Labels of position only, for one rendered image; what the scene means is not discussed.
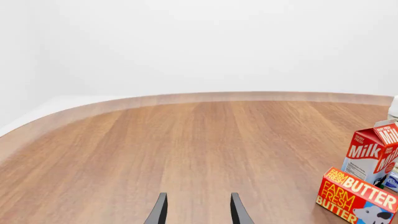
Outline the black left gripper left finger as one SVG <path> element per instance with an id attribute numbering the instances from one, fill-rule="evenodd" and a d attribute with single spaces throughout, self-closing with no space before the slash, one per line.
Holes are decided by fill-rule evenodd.
<path id="1" fill-rule="evenodd" d="M 165 224 L 167 219 L 167 194 L 162 192 L 144 224 Z"/>

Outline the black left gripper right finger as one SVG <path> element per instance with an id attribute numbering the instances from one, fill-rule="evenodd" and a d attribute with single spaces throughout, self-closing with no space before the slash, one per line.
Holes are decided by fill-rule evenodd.
<path id="1" fill-rule="evenodd" d="M 230 212 L 232 224 L 254 224 L 236 192 L 231 193 Z"/>

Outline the red butter box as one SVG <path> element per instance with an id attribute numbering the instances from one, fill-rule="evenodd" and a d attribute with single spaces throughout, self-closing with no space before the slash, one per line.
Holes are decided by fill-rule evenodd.
<path id="1" fill-rule="evenodd" d="M 392 224 L 398 196 L 336 167 L 322 178 L 316 203 L 350 224 Z"/>

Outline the red and white milk carton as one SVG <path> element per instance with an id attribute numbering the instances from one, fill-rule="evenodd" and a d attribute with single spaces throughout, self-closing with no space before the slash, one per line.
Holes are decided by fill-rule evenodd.
<path id="1" fill-rule="evenodd" d="M 392 119 L 355 131 L 341 170 L 382 189 L 396 162 L 398 121 Z"/>

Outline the blue and white food box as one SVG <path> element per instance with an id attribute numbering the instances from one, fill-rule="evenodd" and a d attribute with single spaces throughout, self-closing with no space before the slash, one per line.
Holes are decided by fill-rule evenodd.
<path id="1" fill-rule="evenodd" d="M 398 163 L 395 164 L 384 186 L 398 193 Z"/>

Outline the white bottle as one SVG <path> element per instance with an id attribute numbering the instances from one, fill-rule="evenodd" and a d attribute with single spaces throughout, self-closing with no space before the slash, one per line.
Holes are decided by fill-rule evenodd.
<path id="1" fill-rule="evenodd" d="M 398 95 L 394 96 L 393 101 L 388 109 L 388 120 L 394 119 L 398 122 Z"/>

